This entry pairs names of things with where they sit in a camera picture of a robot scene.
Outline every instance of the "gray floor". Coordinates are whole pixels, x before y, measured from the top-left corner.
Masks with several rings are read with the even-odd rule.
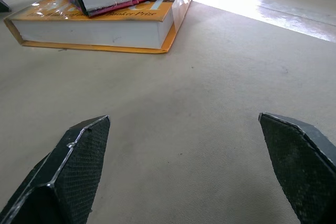
[[[330,13],[314,1],[288,5]],[[336,144],[335,43],[197,2],[166,55],[21,47],[0,31],[0,208],[69,126],[108,114],[88,223],[299,223],[258,113]]]

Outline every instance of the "yellow book cover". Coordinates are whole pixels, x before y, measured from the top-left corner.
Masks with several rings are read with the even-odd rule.
[[[160,54],[169,51],[190,2],[191,0],[149,0],[135,6],[115,10],[109,13],[105,13],[103,15],[90,18],[85,16],[81,11],[76,8],[75,5],[69,3],[67,0],[42,0],[8,16],[4,19],[4,22],[13,34],[13,36],[23,46]],[[92,30],[97,30],[98,33],[101,32],[101,36],[98,37],[100,37],[101,40],[106,41],[107,37],[109,37],[108,32],[111,31],[104,30],[104,27],[107,27],[108,22],[109,24],[116,24],[115,22],[129,22],[129,29],[133,29],[141,23],[144,24],[144,26],[141,27],[141,30],[145,31],[149,30],[147,29],[147,27],[151,26],[150,24],[152,23],[150,22],[155,22],[158,24],[157,29],[162,29],[162,36],[166,36],[162,38],[163,42],[161,43],[161,48],[142,48],[142,46],[120,47],[107,45],[108,43],[106,42],[100,45],[99,39],[96,39],[97,36],[94,36],[94,38],[92,36],[90,38],[91,40],[89,41],[90,43],[69,44],[64,42],[43,41],[43,38],[47,37],[44,30],[48,30],[48,27],[50,30],[57,31],[60,34],[58,35],[58,37],[66,37],[66,34],[70,32],[67,31],[66,27],[75,27],[76,24],[81,24],[82,26],[86,23],[94,24],[94,26],[91,26],[91,28],[89,28],[89,36]],[[40,25],[45,25],[46,23],[46,28],[41,29]],[[164,27],[161,28],[161,24],[164,23],[167,23],[167,25],[169,25],[169,27],[166,28],[166,32],[164,31]],[[125,30],[127,29],[128,23],[120,24],[122,25],[120,25],[119,27],[113,26],[113,29],[123,29],[123,27],[125,27]],[[76,33],[74,34],[75,35],[69,35],[73,38],[73,40],[70,41],[76,42]]]

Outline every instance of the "stack of books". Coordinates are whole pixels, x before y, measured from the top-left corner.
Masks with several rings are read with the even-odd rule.
[[[4,19],[23,46],[168,52],[191,0],[42,0]]]

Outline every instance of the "shiny floor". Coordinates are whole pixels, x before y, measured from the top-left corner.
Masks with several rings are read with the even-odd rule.
[[[21,47],[1,23],[0,208],[68,127],[108,114],[88,223],[298,224],[258,113],[336,144],[336,7],[236,1],[195,0],[166,55]]]

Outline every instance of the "black object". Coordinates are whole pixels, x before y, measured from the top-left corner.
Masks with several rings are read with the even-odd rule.
[[[1,224],[85,224],[103,167],[110,120],[71,127],[42,159],[0,213]]]
[[[11,11],[12,10],[10,9],[10,7],[5,2],[0,0],[0,13],[8,13]]]
[[[336,147],[313,125],[261,113],[274,172],[302,224],[336,223]]]

